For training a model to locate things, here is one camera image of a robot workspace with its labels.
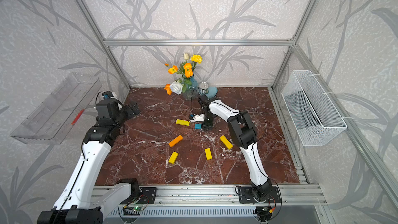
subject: blue glass vase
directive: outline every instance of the blue glass vase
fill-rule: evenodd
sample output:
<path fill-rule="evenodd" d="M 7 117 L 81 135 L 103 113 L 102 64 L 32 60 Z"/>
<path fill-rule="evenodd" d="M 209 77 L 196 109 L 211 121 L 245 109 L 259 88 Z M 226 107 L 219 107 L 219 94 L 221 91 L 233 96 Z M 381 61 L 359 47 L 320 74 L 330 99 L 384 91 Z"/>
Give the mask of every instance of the blue glass vase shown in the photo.
<path fill-rule="evenodd" d="M 195 80 L 195 75 L 193 75 L 189 78 L 184 76 L 184 79 L 189 79 L 191 82 L 191 85 L 187 84 L 187 90 L 185 90 L 185 92 L 182 93 L 182 96 L 187 100 L 196 98 L 198 82 Z"/>

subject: wall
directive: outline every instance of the wall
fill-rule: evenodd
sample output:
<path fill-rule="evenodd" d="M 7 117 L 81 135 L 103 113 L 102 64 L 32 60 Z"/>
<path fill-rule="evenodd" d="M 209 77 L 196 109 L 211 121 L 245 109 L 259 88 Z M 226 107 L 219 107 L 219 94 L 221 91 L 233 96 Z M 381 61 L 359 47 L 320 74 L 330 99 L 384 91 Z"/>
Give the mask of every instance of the wall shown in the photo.
<path fill-rule="evenodd" d="M 0 33 L 0 222 L 36 223 L 72 174 L 95 110 L 61 145 L 23 144 L 10 133 L 70 72 L 99 76 L 101 90 L 122 100 L 127 88 L 73 0 L 0 0 Z"/>
<path fill-rule="evenodd" d="M 391 173 L 397 168 L 396 0 L 320 0 L 298 41 Z M 275 91 L 312 183 L 319 183 L 336 223 L 398 223 L 391 205 L 351 140 L 341 133 L 325 146 L 303 147 L 280 92 Z"/>
<path fill-rule="evenodd" d="M 294 35 L 309 0 L 85 1 L 108 39 L 287 39 Z M 199 81 L 271 85 L 285 51 L 284 47 L 244 46 L 113 48 L 130 82 L 138 87 L 171 82 L 163 64 L 177 65 L 184 52 L 203 56 L 202 69 L 195 73 Z"/>

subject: orange wooden block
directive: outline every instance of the orange wooden block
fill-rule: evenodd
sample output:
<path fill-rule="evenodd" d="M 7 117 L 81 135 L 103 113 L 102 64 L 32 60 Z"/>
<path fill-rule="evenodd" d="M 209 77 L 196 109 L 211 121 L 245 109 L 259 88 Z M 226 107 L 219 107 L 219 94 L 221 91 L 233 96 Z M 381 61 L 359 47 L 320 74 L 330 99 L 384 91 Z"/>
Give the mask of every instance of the orange wooden block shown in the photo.
<path fill-rule="evenodd" d="M 172 142 L 169 143 L 170 147 L 175 146 L 178 142 L 180 142 L 182 140 L 182 136 L 179 135 L 178 137 L 174 138 Z"/>

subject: white tulip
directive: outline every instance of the white tulip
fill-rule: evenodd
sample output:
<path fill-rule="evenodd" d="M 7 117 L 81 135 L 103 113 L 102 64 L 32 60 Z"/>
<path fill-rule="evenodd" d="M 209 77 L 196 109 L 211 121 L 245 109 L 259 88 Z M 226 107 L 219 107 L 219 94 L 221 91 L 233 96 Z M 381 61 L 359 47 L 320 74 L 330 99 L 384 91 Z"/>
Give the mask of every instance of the white tulip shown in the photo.
<path fill-rule="evenodd" d="M 182 85 L 180 82 L 173 82 L 170 84 L 170 89 L 172 92 L 180 94 L 182 92 Z"/>

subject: marble table surface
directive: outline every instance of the marble table surface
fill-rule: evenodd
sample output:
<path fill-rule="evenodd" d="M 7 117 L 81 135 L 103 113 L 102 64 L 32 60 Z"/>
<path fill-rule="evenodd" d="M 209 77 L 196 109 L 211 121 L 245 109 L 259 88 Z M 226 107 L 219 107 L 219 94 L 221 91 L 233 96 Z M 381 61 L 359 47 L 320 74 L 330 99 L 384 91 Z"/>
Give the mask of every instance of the marble table surface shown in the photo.
<path fill-rule="evenodd" d="M 294 163 L 286 145 L 268 88 L 219 88 L 217 97 L 238 110 L 248 111 L 257 128 L 258 149 L 268 176 L 278 183 L 299 183 Z M 228 126 L 215 117 L 214 127 L 207 132 L 176 124 L 176 119 L 188 120 L 191 101 L 182 95 L 167 95 L 162 88 L 133 88 L 126 103 L 136 101 L 141 114 L 126 121 L 126 134 L 117 138 L 105 159 L 97 185 L 114 185 L 119 179 L 137 178 L 140 185 L 150 184 L 246 184 L 250 174 L 243 154 L 235 145 L 227 150 L 220 141 L 222 135 L 231 141 Z M 194 112 L 199 103 L 192 101 Z M 174 147 L 168 143 L 178 135 L 183 140 Z M 213 159 L 206 160 L 205 148 Z M 168 163 L 178 152 L 175 164 Z"/>

